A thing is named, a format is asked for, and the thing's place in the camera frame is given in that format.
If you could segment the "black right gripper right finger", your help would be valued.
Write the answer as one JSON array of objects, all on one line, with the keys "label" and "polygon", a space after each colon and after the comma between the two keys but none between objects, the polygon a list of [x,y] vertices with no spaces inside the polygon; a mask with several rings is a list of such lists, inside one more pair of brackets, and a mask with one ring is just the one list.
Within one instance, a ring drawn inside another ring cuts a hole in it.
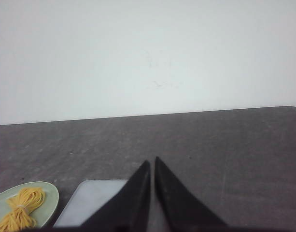
[{"label": "black right gripper right finger", "polygon": [[173,232],[225,232],[230,227],[198,200],[160,157],[155,159],[155,190]]}]

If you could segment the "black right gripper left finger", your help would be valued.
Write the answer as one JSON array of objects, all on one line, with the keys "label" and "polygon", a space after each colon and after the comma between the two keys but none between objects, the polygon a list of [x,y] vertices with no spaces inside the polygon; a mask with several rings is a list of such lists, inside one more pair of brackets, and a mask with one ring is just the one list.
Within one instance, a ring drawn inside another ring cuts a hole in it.
[{"label": "black right gripper left finger", "polygon": [[144,232],[150,207],[150,163],[145,161],[121,190],[78,227],[55,232]]}]

